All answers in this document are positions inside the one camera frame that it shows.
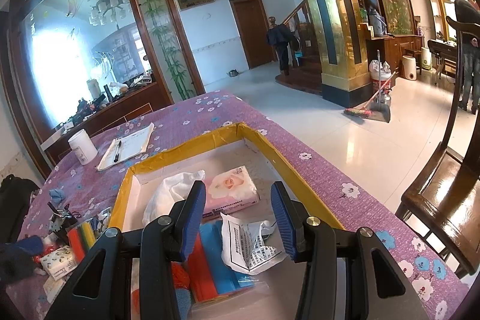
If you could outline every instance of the wooden handrail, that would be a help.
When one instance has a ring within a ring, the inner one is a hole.
[[[293,9],[293,11],[287,16],[287,18],[284,19],[284,21],[282,22],[283,25],[285,25],[287,22],[289,22],[289,19],[291,19],[295,14],[297,14],[304,5],[307,4],[307,1],[306,0],[303,0],[300,2],[300,4]]]

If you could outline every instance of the yellow tape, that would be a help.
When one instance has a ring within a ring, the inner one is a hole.
[[[109,227],[123,227],[133,175],[146,174],[147,172],[159,170],[162,167],[242,139],[247,139],[255,144],[273,167],[275,167],[285,183],[292,189],[298,200],[305,205],[309,214],[327,222],[333,228],[344,229],[337,217],[332,214],[308,183],[306,183],[305,179],[299,175],[270,141],[244,123],[232,124],[212,130],[205,135],[200,135],[185,141],[171,150],[160,152],[130,167],[118,191],[119,193],[112,211]]]

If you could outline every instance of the blue flower print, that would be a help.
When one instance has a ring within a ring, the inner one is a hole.
[[[377,231],[375,234],[386,247],[387,250],[395,248],[395,238],[388,231]]]
[[[415,259],[415,265],[420,271],[428,271],[430,268],[430,261],[423,256],[419,256]]]
[[[437,276],[438,279],[445,279],[447,276],[447,270],[445,269],[445,264],[442,263],[440,259],[435,259],[433,261],[433,272]]]

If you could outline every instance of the metal screw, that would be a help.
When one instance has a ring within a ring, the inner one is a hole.
[[[161,226],[167,226],[172,222],[172,219],[170,216],[160,216],[158,217],[157,223],[159,223]]]
[[[119,230],[117,228],[109,228],[105,231],[105,236],[108,238],[114,238],[118,233]]]
[[[321,221],[318,217],[310,216],[307,218],[307,224],[309,224],[309,226],[319,226],[320,223]]]
[[[366,238],[371,238],[373,236],[374,232],[366,226],[363,226],[360,228],[360,235],[365,236]]]

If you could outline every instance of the person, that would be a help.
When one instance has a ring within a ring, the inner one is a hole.
[[[455,0],[455,15],[458,22],[475,23],[480,25],[480,13],[473,7],[469,0]],[[473,74],[473,102],[472,114],[476,114],[480,99],[480,49],[478,40],[475,36],[463,33],[463,95],[458,106],[467,110],[467,104],[470,97]]]
[[[288,45],[292,41],[297,43],[297,38],[284,24],[277,25],[274,16],[268,17],[268,23],[270,24],[270,29],[267,32],[267,43],[272,45],[277,51],[280,71],[284,75],[288,75],[290,73]]]

